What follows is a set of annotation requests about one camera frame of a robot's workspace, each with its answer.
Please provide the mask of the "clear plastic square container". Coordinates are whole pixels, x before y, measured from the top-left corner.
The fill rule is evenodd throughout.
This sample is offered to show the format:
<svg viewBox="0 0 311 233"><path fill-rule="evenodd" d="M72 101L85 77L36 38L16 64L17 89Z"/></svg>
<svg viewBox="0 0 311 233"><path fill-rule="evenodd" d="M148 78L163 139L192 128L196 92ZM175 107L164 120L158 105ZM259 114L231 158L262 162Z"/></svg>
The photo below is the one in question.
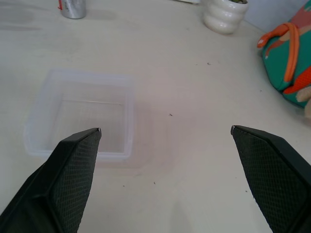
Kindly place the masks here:
<svg viewBox="0 0 311 233"><path fill-rule="evenodd" d="M132 79L71 70L51 70L30 111L24 145L31 156L47 158L74 133L100 128L97 158L118 162L132 153Z"/></svg>

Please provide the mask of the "green and orange bag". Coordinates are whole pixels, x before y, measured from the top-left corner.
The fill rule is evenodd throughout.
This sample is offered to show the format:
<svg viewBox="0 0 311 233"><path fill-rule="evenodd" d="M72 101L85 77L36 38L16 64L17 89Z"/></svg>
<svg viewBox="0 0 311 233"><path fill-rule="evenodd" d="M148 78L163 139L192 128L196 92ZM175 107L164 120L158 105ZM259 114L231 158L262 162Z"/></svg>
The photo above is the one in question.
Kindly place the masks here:
<svg viewBox="0 0 311 233"><path fill-rule="evenodd" d="M302 108L298 92L311 87L311 0L288 21L264 34L257 43L268 79L283 97Z"/></svg>

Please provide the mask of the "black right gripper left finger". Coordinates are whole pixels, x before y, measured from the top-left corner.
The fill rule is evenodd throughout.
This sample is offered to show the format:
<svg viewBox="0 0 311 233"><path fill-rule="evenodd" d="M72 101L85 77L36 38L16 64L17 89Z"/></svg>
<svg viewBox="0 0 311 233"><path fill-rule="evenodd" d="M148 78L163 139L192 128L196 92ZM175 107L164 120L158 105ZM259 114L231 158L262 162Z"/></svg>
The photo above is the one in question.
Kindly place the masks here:
<svg viewBox="0 0 311 233"><path fill-rule="evenodd" d="M0 215L0 233L77 233L101 136L92 128L60 141Z"/></svg>

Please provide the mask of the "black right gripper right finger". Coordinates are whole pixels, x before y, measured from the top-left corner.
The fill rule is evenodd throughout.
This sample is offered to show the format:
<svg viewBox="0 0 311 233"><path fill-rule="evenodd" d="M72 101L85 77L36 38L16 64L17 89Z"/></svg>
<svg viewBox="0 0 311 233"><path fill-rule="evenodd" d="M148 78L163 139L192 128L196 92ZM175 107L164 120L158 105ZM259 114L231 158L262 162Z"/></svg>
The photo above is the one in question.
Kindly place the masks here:
<svg viewBox="0 0 311 233"><path fill-rule="evenodd" d="M311 233L311 165L282 137L234 125L250 191L273 233Z"/></svg>

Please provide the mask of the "white ribbed ceramic plant pot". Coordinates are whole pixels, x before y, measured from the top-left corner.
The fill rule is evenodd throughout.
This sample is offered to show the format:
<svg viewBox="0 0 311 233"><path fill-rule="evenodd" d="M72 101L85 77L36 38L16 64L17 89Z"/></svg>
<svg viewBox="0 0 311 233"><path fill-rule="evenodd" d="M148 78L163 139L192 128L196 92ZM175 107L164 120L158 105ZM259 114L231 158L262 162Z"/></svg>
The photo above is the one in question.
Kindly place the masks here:
<svg viewBox="0 0 311 233"><path fill-rule="evenodd" d="M233 34L248 10L248 0L205 0L203 22L214 32Z"/></svg>

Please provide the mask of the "silver metal can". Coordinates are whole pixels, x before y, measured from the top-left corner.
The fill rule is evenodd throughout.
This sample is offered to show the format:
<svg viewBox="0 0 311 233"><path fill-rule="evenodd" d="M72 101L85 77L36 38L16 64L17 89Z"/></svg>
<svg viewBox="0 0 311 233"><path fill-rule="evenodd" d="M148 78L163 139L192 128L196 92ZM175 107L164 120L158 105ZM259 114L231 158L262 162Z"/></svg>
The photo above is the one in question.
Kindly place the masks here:
<svg viewBox="0 0 311 233"><path fill-rule="evenodd" d="M86 0L58 0L58 9L62 16L69 19L81 19L86 16Z"/></svg>

